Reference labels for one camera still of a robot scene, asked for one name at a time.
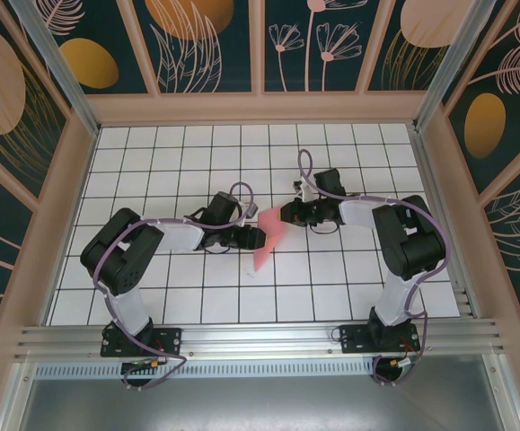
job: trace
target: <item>orange circle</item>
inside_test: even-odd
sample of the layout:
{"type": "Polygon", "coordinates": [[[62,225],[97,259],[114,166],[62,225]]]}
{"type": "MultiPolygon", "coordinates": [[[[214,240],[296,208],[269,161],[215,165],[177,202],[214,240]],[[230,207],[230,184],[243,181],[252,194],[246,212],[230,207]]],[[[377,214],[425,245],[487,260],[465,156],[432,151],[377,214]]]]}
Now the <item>orange circle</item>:
{"type": "Polygon", "coordinates": [[[201,28],[207,17],[220,33],[234,16],[233,0],[145,0],[145,6],[158,25],[172,36],[183,40],[202,40],[206,38],[205,27],[201,28]],[[194,13],[192,3],[198,10],[194,13]]]}

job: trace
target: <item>metal floor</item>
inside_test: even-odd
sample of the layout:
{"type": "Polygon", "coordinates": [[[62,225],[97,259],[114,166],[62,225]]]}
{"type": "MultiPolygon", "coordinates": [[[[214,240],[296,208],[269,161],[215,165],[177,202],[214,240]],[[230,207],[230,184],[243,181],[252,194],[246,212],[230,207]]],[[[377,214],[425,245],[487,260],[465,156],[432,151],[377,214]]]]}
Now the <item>metal floor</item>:
{"type": "Polygon", "coordinates": [[[118,381],[37,381],[22,431],[503,430],[477,356],[426,357],[401,387],[368,375],[172,379],[146,392],[118,381]]]}

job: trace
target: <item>cable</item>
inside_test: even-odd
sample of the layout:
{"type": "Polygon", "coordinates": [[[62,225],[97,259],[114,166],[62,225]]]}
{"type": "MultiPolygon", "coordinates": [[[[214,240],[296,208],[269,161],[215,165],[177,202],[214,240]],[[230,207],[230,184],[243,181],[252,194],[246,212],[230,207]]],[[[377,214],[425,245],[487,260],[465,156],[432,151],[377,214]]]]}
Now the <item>cable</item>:
{"type": "Polygon", "coordinates": [[[204,249],[204,250],[207,251],[209,254],[226,254],[231,249],[232,249],[232,247],[226,247],[222,251],[211,251],[209,248],[204,249]]]}
{"type": "Polygon", "coordinates": [[[124,238],[126,238],[131,232],[133,232],[138,227],[143,226],[145,224],[161,224],[161,223],[189,224],[189,225],[196,226],[196,227],[199,227],[199,228],[202,228],[202,229],[217,229],[217,230],[219,230],[219,229],[227,229],[229,227],[236,226],[242,220],[245,220],[245,218],[247,217],[247,215],[248,215],[248,213],[249,213],[249,211],[251,209],[251,206],[253,204],[253,190],[251,189],[250,185],[248,183],[246,183],[246,182],[243,182],[243,181],[236,182],[232,186],[232,188],[230,189],[230,194],[232,194],[232,191],[238,185],[244,186],[250,192],[250,204],[246,208],[246,210],[243,211],[242,215],[240,215],[236,220],[234,220],[234,221],[232,221],[230,223],[227,223],[227,224],[220,224],[218,226],[214,226],[214,225],[211,225],[211,224],[202,224],[202,223],[192,222],[192,221],[186,220],[186,219],[181,219],[180,220],[180,219],[177,219],[177,218],[150,218],[150,219],[139,220],[139,221],[131,224],[124,232],[122,232],[114,240],[114,242],[112,244],[110,244],[108,249],[106,249],[104,254],[101,256],[100,260],[98,261],[98,265],[96,266],[96,269],[94,270],[94,273],[93,273],[92,282],[93,282],[94,287],[97,288],[98,290],[100,290],[100,292],[103,293],[104,302],[106,303],[106,308],[108,309],[108,312],[110,313],[110,316],[111,316],[112,321],[114,322],[114,324],[116,326],[118,326],[118,328],[122,331],[122,333],[132,343],[134,343],[138,347],[142,348],[146,352],[152,353],[152,354],[154,354],[155,356],[158,356],[158,357],[166,357],[166,358],[169,358],[169,359],[178,359],[178,360],[180,360],[179,364],[177,364],[175,367],[173,367],[168,373],[164,374],[162,377],[159,377],[159,378],[157,378],[155,380],[152,380],[149,383],[145,384],[144,386],[140,386],[140,387],[137,387],[137,388],[132,386],[132,385],[130,385],[128,383],[127,376],[125,375],[125,379],[124,380],[125,380],[127,388],[129,390],[142,391],[142,389],[146,390],[146,389],[150,389],[150,388],[153,388],[153,387],[157,386],[158,384],[164,382],[170,375],[174,374],[184,364],[186,364],[188,359],[185,356],[174,355],[172,353],[161,352],[159,350],[156,350],[154,348],[146,346],[144,343],[138,341],[132,334],[130,334],[128,332],[128,330],[124,327],[122,322],[118,319],[118,316],[117,316],[114,308],[112,307],[112,304],[111,304],[109,296],[108,296],[108,293],[109,293],[108,288],[104,287],[104,286],[101,286],[101,284],[100,284],[100,272],[101,272],[102,267],[106,263],[106,260],[111,255],[111,253],[116,249],[116,247],[118,247],[119,243],[124,238]]]}
{"type": "MultiPolygon", "coordinates": [[[[443,239],[443,242],[445,245],[445,258],[443,259],[443,263],[439,267],[435,268],[433,271],[422,275],[415,281],[415,283],[413,284],[413,287],[410,290],[410,293],[409,293],[407,299],[405,300],[405,305],[404,305],[405,313],[410,318],[418,319],[420,317],[423,317],[423,335],[421,337],[421,340],[422,340],[421,349],[419,350],[419,357],[423,357],[423,352],[425,350],[425,342],[427,339],[427,311],[424,308],[423,312],[420,312],[418,314],[413,314],[410,311],[411,300],[413,299],[413,296],[417,293],[417,291],[419,289],[419,285],[421,283],[423,283],[425,280],[435,276],[436,274],[439,274],[441,271],[443,271],[445,269],[445,267],[449,263],[449,260],[451,259],[451,243],[449,241],[449,238],[447,237],[447,234],[445,233],[445,231],[443,230],[441,225],[436,221],[436,219],[433,218],[433,216],[431,216],[431,214],[429,214],[427,211],[424,211],[420,207],[417,207],[404,200],[399,200],[399,199],[394,199],[394,198],[380,198],[378,196],[368,196],[368,195],[340,196],[340,195],[334,195],[323,189],[320,189],[315,184],[313,184],[313,182],[309,178],[309,176],[312,174],[312,170],[313,170],[313,158],[312,158],[312,155],[310,154],[310,152],[304,148],[301,149],[299,151],[299,154],[297,155],[297,167],[298,167],[299,173],[300,173],[302,179],[304,179],[305,183],[308,186],[310,186],[312,189],[317,191],[318,193],[322,194],[323,196],[327,196],[328,198],[333,198],[333,199],[338,199],[338,200],[363,200],[363,201],[368,201],[368,202],[402,205],[404,207],[412,209],[413,211],[420,214],[421,216],[424,216],[439,232],[439,235],[443,239]],[[305,172],[304,167],[302,165],[302,155],[303,154],[307,155],[307,158],[309,159],[309,163],[310,163],[307,173],[305,172]]],[[[385,383],[389,383],[392,386],[395,386],[394,382],[390,382],[387,379],[384,379],[381,375],[377,374],[377,372],[376,372],[377,363],[379,362],[379,360],[381,358],[382,358],[382,356],[380,355],[374,359],[374,364],[373,364],[373,368],[372,368],[372,371],[373,371],[372,376],[374,377],[374,380],[381,385],[383,385],[385,383]]],[[[413,374],[414,370],[415,370],[415,365],[413,365],[411,367],[411,369],[402,378],[399,379],[399,383],[402,383],[403,381],[407,380],[413,374]]]]}
{"type": "Polygon", "coordinates": [[[332,230],[331,232],[317,232],[316,230],[313,229],[313,226],[310,225],[310,231],[312,231],[313,233],[315,233],[316,235],[331,235],[332,233],[335,233],[339,230],[339,224],[336,224],[335,225],[335,229],[332,230]]]}
{"type": "Polygon", "coordinates": [[[344,335],[343,337],[340,337],[340,338],[337,338],[337,339],[336,339],[335,337],[333,337],[333,332],[334,332],[335,330],[339,330],[339,334],[341,334],[341,330],[339,329],[339,326],[336,326],[334,329],[331,330],[331,334],[330,334],[330,336],[331,336],[331,339],[332,339],[334,342],[336,342],[336,343],[340,343],[340,342],[343,341],[344,339],[348,339],[348,337],[345,336],[345,335],[344,335]]]}

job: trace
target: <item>enclosure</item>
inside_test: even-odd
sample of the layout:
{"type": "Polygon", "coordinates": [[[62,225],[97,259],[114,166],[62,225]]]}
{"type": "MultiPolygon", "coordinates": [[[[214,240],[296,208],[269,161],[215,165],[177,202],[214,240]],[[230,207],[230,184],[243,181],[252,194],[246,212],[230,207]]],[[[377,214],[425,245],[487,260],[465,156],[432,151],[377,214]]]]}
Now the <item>enclosure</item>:
{"type": "Polygon", "coordinates": [[[520,1],[0,0],[0,429],[60,424],[520,430],[520,1]],[[300,150],[348,194],[423,197],[449,237],[410,308],[417,374],[382,387],[378,352],[342,353],[388,269],[376,231],[326,222],[259,269],[157,251],[139,294],[188,362],[126,392],[84,246],[238,181],[282,207],[300,150]]]}

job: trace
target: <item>aluminum frame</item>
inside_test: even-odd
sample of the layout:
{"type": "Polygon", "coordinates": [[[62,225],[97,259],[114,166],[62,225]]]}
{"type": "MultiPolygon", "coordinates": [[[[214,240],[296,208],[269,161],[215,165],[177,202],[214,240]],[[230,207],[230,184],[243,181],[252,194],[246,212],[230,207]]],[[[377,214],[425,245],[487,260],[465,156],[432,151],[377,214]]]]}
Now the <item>aluminum frame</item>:
{"type": "Polygon", "coordinates": [[[445,201],[441,198],[441,186],[439,185],[436,175],[431,170],[431,156],[425,144],[424,135],[422,132],[417,131],[417,129],[410,129],[409,132],[413,153],[418,162],[419,175],[421,176],[421,180],[425,186],[426,194],[431,198],[430,210],[444,229],[449,233],[449,240],[453,245],[451,249],[452,258],[449,262],[448,272],[450,273],[450,276],[452,276],[452,280],[456,286],[464,286],[472,314],[476,317],[480,316],[480,307],[477,303],[477,298],[473,293],[472,282],[465,261],[459,252],[459,247],[457,246],[457,235],[455,234],[455,229],[450,220],[449,210],[447,209],[445,201]]]}
{"type": "MultiPolygon", "coordinates": [[[[331,332],[342,324],[346,322],[186,325],[182,326],[181,354],[190,361],[346,357],[331,339],[331,332]]],[[[420,333],[423,322],[415,324],[420,333]]],[[[503,349],[493,320],[434,319],[428,325],[427,356],[492,354],[503,349]]],[[[101,330],[102,326],[25,328],[16,361],[113,361],[100,357],[101,330]]]]}

